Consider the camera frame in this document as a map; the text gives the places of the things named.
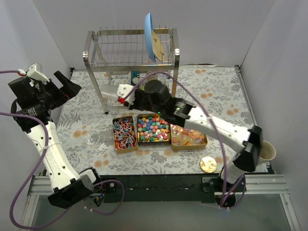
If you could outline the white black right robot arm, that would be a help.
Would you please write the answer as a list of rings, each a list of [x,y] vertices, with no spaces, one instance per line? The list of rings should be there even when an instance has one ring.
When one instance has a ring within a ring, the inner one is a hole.
[[[232,148],[236,155],[218,178],[221,190],[231,190],[242,174],[255,171],[263,142],[260,127],[241,127],[210,116],[201,105],[173,97],[158,80],[148,82],[143,90],[133,87],[124,99],[130,109],[159,113],[172,125],[199,131]]]

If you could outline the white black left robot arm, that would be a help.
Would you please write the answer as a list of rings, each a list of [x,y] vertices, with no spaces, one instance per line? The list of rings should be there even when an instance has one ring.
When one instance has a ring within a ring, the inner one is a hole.
[[[57,137],[51,111],[77,96],[81,86],[71,82],[60,71],[54,73],[62,83],[58,88],[51,79],[39,71],[18,71],[20,78],[8,86],[16,96],[11,108],[22,131],[35,145],[49,174],[53,193],[48,197],[51,205],[67,209],[102,188],[97,171],[89,167],[77,173],[69,163]]]

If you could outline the clear plastic jar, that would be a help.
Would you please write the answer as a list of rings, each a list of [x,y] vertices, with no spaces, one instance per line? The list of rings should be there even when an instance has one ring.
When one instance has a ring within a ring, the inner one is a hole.
[[[84,135],[84,143],[90,147],[99,147],[101,145],[100,135],[96,131],[88,131]]]

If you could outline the black tin with star candies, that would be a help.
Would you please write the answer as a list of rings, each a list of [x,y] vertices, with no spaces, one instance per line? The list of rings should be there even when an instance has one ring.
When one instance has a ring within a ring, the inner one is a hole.
[[[171,125],[160,113],[137,115],[137,141],[139,145],[171,143]]]

